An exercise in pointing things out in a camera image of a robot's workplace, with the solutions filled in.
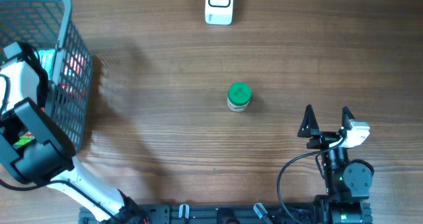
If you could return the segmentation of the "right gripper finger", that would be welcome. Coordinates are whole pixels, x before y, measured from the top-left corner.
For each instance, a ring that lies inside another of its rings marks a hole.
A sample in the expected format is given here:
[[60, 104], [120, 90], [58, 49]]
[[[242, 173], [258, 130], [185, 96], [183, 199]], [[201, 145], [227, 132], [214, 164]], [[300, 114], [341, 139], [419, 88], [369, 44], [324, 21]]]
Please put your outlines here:
[[352, 129], [352, 122], [355, 120], [355, 117], [351, 113], [350, 109], [345, 106], [342, 108], [342, 117], [341, 117], [341, 127], [339, 129], [340, 133], [345, 133], [347, 130]]
[[319, 125], [315, 117], [315, 113], [311, 104], [305, 108], [303, 121], [298, 130], [297, 136], [302, 138], [317, 137], [320, 135]]

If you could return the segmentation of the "green lid white jar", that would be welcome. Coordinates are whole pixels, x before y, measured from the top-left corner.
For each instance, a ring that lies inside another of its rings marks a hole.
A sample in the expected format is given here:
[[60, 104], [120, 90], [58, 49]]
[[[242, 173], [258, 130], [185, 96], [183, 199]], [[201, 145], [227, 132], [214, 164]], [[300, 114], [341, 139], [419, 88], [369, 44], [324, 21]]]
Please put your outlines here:
[[227, 93], [227, 105], [234, 112], [243, 112], [249, 105], [252, 91], [244, 82], [233, 83]]

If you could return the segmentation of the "red white small packet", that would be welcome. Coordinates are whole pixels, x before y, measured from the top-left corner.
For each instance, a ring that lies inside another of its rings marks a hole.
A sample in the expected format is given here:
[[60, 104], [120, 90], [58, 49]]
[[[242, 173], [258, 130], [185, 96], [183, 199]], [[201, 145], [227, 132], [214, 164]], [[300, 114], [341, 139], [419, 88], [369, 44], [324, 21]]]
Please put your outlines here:
[[85, 85], [84, 73], [85, 59], [80, 54], [68, 54], [67, 65], [63, 69], [65, 76], [58, 85], [70, 95], [71, 98], [81, 100], [86, 96], [83, 88]]

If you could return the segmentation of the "mint green wipes pack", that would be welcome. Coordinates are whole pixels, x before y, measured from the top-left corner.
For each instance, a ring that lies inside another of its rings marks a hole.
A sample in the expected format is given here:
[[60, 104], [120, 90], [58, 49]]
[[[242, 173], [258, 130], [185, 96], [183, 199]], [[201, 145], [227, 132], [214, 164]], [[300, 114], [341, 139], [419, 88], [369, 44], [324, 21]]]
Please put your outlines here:
[[48, 79], [52, 80], [56, 51], [54, 49], [39, 50], [38, 54], [42, 68], [46, 71]]

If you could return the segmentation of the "green snack bag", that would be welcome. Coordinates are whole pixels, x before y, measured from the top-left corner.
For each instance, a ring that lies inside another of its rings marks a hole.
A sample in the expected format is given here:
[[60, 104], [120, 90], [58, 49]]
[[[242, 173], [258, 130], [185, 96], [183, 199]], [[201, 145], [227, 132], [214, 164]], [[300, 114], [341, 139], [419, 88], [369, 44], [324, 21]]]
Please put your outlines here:
[[29, 131], [24, 135], [20, 136], [19, 140], [13, 145], [14, 148], [25, 146], [27, 143], [30, 143], [34, 139], [34, 136]]

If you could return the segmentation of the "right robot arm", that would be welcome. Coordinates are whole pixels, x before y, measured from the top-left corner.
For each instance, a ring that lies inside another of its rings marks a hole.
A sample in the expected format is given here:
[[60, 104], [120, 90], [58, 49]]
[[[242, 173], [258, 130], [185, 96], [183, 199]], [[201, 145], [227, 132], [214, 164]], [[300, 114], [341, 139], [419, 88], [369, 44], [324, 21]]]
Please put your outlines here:
[[356, 119], [351, 111], [342, 109], [342, 124], [338, 131], [321, 131], [309, 104], [297, 133], [307, 138], [308, 149], [321, 153], [319, 171], [327, 193], [313, 201], [310, 223], [369, 224], [373, 222], [369, 198], [374, 168], [362, 159], [349, 159], [348, 150], [361, 145], [370, 134], [370, 126]]

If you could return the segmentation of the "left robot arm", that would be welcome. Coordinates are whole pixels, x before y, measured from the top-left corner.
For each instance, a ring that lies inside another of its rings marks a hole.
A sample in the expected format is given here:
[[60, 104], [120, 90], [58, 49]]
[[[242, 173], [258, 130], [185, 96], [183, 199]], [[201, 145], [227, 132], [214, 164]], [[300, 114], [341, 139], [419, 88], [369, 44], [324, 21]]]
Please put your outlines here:
[[43, 111], [50, 81], [40, 54], [26, 42], [3, 50], [1, 64], [1, 164], [27, 192], [48, 187], [88, 209], [99, 223], [148, 223], [149, 217], [130, 197], [87, 170], [69, 136]]

